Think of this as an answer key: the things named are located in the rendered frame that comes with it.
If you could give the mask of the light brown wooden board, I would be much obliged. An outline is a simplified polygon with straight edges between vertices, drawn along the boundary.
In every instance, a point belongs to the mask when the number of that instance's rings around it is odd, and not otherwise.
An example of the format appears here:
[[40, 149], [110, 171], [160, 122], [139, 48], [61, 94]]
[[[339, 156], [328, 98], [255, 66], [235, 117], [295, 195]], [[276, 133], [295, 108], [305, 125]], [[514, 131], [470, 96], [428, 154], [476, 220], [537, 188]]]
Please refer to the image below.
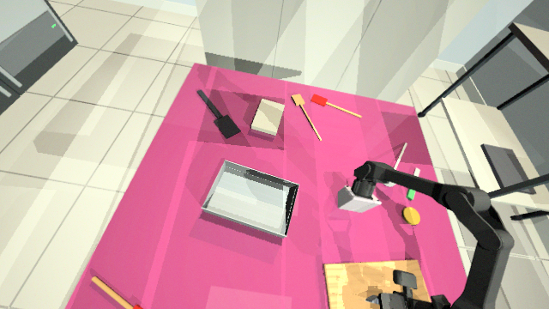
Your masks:
[[323, 266], [329, 309], [380, 309], [379, 304], [365, 299], [381, 293], [403, 292], [403, 286], [394, 284], [392, 270], [413, 273], [417, 282], [417, 289], [411, 288], [413, 299], [431, 302], [418, 259]]

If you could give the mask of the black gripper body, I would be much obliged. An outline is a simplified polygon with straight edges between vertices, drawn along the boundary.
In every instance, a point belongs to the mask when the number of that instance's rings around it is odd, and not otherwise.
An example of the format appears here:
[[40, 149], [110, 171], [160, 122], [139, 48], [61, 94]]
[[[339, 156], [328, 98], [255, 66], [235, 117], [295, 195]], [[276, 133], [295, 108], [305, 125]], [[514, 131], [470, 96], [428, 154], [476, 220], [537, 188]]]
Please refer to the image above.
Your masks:
[[407, 309], [418, 309], [423, 300], [413, 299], [413, 289], [417, 289], [416, 276], [403, 270], [392, 270], [393, 282], [396, 285], [403, 286], [403, 293], [407, 295]]

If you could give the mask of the grey rectangular roasting tin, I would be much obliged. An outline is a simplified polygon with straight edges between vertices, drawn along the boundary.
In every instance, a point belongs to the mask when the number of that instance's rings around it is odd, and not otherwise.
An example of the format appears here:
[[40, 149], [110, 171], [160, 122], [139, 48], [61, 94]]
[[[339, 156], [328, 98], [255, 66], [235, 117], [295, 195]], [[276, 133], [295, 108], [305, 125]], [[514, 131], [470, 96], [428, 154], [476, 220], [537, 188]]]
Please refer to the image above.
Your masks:
[[284, 239], [299, 184], [224, 161], [201, 209]]

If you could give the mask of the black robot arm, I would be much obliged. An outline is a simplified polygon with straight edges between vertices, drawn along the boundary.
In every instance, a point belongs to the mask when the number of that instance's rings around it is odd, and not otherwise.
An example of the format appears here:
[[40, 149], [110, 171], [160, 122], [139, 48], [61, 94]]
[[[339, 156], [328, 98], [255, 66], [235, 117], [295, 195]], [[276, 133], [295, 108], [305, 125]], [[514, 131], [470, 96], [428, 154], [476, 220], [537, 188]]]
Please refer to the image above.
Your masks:
[[[461, 296], [451, 304], [444, 294], [431, 296], [418, 309], [495, 309], [510, 252], [515, 241], [491, 205], [486, 191], [464, 185], [444, 185], [395, 170], [377, 161], [366, 161], [354, 169], [352, 191], [357, 197], [373, 200], [376, 183], [389, 182], [426, 194], [454, 212], [456, 219], [477, 239], [473, 262]], [[407, 309], [403, 292], [378, 295], [380, 309]]]

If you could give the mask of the grey spatula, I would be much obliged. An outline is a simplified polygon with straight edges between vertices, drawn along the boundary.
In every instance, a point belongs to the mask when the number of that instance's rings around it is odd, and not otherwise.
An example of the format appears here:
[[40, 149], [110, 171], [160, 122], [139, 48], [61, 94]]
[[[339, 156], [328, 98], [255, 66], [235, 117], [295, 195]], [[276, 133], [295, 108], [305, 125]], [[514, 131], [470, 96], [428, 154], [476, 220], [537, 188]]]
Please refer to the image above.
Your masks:
[[207, 106], [210, 108], [210, 110], [214, 113], [214, 115], [217, 117], [217, 119], [214, 121], [214, 123], [217, 125], [217, 127], [220, 129], [220, 131], [223, 133], [223, 135], [227, 138], [230, 136], [233, 136], [237, 133], [239, 133], [241, 130], [239, 127], [231, 120], [231, 118], [226, 115], [222, 116], [221, 113], [218, 111], [218, 109], [214, 106], [214, 104], [210, 101], [210, 99], [207, 97], [207, 95], [201, 90], [196, 91], [200, 97], [203, 99], [203, 101], [207, 104]]

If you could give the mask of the yellow flat disc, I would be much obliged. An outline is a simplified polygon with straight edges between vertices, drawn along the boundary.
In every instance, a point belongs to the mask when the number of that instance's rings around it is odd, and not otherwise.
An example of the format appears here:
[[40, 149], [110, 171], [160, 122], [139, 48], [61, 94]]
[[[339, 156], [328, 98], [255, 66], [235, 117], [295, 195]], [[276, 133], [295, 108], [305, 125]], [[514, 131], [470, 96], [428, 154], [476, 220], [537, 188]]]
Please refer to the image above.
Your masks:
[[405, 219], [405, 222], [410, 225], [416, 225], [420, 221], [419, 213], [412, 207], [403, 209], [402, 216]]

